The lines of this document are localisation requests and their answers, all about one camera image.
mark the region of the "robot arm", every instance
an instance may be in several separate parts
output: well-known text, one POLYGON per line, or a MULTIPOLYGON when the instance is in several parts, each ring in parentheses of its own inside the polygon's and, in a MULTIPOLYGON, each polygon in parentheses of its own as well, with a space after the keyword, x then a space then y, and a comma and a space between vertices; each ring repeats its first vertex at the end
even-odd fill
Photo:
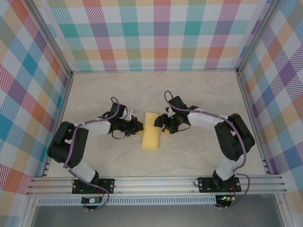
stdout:
MULTIPOLYGON (((113 116, 117 111, 117 107, 118 105, 113 103, 111 110, 98 118, 113 116)), ((70 152, 71 139, 75 129, 76 125, 70 122, 61 123, 47 150, 47 155, 50 158, 58 163, 65 163, 70 152)), ((137 120, 134 110, 128 113, 127 107, 120 104, 118 113, 114 118, 108 121, 87 124, 77 130, 73 151, 67 167, 84 181, 98 185, 98 172, 83 160, 86 142, 89 138, 111 134, 116 130, 124 132, 125 136, 128 137, 143 132, 143 124, 137 120)))
MULTIPOLYGON (((221 151, 224 154, 224 159, 218 168, 214 171, 213 182, 218 189, 225 187, 234 177, 235 173, 233 170, 236 167, 240 166, 243 162, 243 150, 239 138, 235 135, 232 128, 227 122, 218 118, 217 116, 204 114, 203 110, 197 106, 191 106, 188 108, 179 96, 176 96, 169 100, 169 103, 179 109, 194 111, 179 111, 168 107, 166 108, 166 111, 168 113, 165 113, 162 116, 158 117, 155 121, 154 126, 162 128, 164 125, 162 131, 168 134, 174 134, 178 132, 178 127, 183 123, 189 126, 201 126, 208 130, 215 129, 221 151)), ((248 153, 251 147, 254 146, 255 140, 242 118, 235 113, 230 116, 223 117, 230 121, 237 129, 241 136, 241 139, 243 140, 246 153, 248 153)))

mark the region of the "beige floor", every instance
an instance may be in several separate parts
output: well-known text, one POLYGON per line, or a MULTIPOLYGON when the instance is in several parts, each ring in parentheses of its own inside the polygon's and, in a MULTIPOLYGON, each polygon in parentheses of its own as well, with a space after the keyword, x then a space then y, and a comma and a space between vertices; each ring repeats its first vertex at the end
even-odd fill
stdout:
MULTIPOLYGON (((128 109, 136 109, 144 122, 146 112, 162 114, 169 89, 188 106, 221 115, 238 113, 251 130, 234 72, 121 72, 76 74, 64 113, 64 121, 80 123, 95 119, 111 107, 115 96, 128 109)), ((84 159, 100 176, 212 175, 221 153, 214 131, 192 127, 174 135, 162 133, 158 150, 141 149, 143 135, 115 140, 110 135, 94 138, 86 145, 84 159)), ((248 153, 239 173, 264 174, 258 148, 248 153)), ((48 177, 69 176, 54 161, 48 177)))

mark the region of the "sponge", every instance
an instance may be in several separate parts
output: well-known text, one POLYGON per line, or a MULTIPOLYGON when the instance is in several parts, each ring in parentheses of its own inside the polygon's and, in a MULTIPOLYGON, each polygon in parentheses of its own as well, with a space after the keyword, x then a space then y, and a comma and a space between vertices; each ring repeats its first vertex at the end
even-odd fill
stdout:
POLYGON ((142 148, 156 150, 159 147, 160 128, 154 127, 156 118, 159 114, 147 112, 145 115, 144 135, 142 148))

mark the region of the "purple cable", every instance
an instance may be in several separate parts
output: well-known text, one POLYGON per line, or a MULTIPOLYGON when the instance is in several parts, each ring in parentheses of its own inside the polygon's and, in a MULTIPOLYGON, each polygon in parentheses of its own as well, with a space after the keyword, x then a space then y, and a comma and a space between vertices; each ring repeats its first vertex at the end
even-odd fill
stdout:
MULTIPOLYGON (((237 135, 237 137, 238 137, 238 139, 239 139, 239 142, 240 142, 240 144, 241 144, 242 150, 243 150, 243 162, 242 162, 242 164, 241 164, 240 166, 234 168, 233 172, 235 172, 236 170, 242 168, 242 167, 245 165, 245 163, 246 163, 246 149, 245 149, 243 140, 242 140, 242 138, 241 138, 241 136, 240 136, 238 130, 235 128, 235 126, 234 126, 230 121, 228 121, 228 120, 227 120, 226 118, 224 118, 224 117, 218 116, 218 115, 213 114, 213 113, 205 112, 205 111, 187 110, 187 109, 180 109, 180 108, 177 108, 177 107, 175 107, 175 106, 173 106, 172 104, 169 103, 168 99, 166 98, 166 94, 167 94, 167 93, 170 94, 171 98, 174 97, 170 91, 166 90, 166 91, 164 92, 164 99, 165 99, 165 101, 167 102, 167 104, 168 104, 171 108, 173 108, 173 109, 175 109, 175 110, 186 111, 186 112, 194 112, 194 113, 198 113, 198 114, 200 114, 200 113, 201 113, 201 114, 206 114, 206 115, 209 115, 209 116, 211 116, 211 117, 216 117, 216 118, 219 118, 219 119, 221 119, 221 120, 224 120, 226 123, 228 123, 228 124, 231 126, 231 128, 233 129, 233 131, 236 133, 236 135, 237 135)), ((236 173, 236 175, 246 176, 246 177, 247 177, 247 180, 248 180, 248 185, 247 185, 247 189, 246 189, 245 193, 243 194, 242 198, 241 198, 237 203, 231 205, 230 207, 235 206, 236 204, 238 204, 238 203, 243 199, 243 197, 247 194, 247 192, 248 192, 248 190, 249 190, 249 188, 250 188, 250 178, 249 178, 246 174, 238 174, 238 173, 236 173)))
POLYGON ((87 122, 84 122, 84 123, 79 124, 79 125, 75 128, 75 131, 74 131, 74 133, 73 133, 73 135, 72 135, 70 152, 69 152, 68 157, 67 157, 67 159, 65 160, 65 163, 64 163, 64 165, 63 165, 63 168, 67 168, 67 170, 70 172, 71 175, 73 175, 74 177, 77 177, 77 178, 78 178, 80 181, 82 181, 83 183, 86 183, 87 185, 93 186, 93 187, 95 187, 95 188, 99 188, 100 190, 104 191, 104 192, 107 194, 107 199, 106 199, 106 201, 105 201, 102 205, 100 205, 100 206, 98 206, 97 208, 95 208, 94 210, 99 210, 99 209, 101 209, 102 207, 104 207, 105 204, 108 203, 108 201, 109 201, 109 192, 108 192, 105 188, 102 188, 102 187, 100 187, 100 186, 98 186, 98 185, 95 185, 95 184, 86 182, 86 181, 84 181, 83 179, 79 178, 73 171, 71 171, 71 170, 68 168, 67 164, 68 164, 68 162, 69 162, 70 159, 71 159, 71 154, 72 154, 72 150, 73 150, 73 148, 74 148, 76 133, 77 133, 77 130, 78 130, 80 127, 82 127, 83 125, 90 125, 90 124, 97 123, 97 122, 108 121, 108 120, 112 119, 113 117, 115 117, 115 116, 118 114, 118 112, 119 112, 119 107, 120 107, 120 104, 119 104, 118 99, 116 99, 115 97, 111 97, 110 100, 111 100, 113 103, 114 103, 113 100, 115 100, 116 103, 117 103, 117 110, 116 110, 116 112, 114 113, 114 115, 112 115, 112 116, 110 116, 110 117, 108 117, 108 118, 98 118, 98 119, 96 119, 96 120, 90 120, 90 121, 87 121, 87 122))

